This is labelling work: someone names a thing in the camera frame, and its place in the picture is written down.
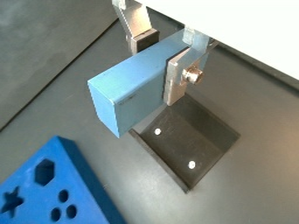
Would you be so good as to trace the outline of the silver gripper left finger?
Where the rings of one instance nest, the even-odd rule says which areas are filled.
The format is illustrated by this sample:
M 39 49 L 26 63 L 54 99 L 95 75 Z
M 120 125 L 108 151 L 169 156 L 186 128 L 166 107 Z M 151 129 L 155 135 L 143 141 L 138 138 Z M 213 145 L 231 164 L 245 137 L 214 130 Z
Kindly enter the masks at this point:
M 126 30 L 126 41 L 132 54 L 159 42 L 161 32 L 153 27 L 146 6 L 136 0 L 112 0 L 120 24 Z

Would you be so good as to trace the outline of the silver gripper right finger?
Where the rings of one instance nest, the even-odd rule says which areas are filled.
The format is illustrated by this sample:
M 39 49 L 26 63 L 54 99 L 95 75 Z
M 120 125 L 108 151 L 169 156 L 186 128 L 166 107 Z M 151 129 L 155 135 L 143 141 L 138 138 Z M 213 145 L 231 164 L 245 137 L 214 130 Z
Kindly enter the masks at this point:
M 187 86 L 202 82 L 211 50 L 219 41 L 186 26 L 182 42 L 187 45 L 167 61 L 163 101 L 173 106 L 185 96 Z

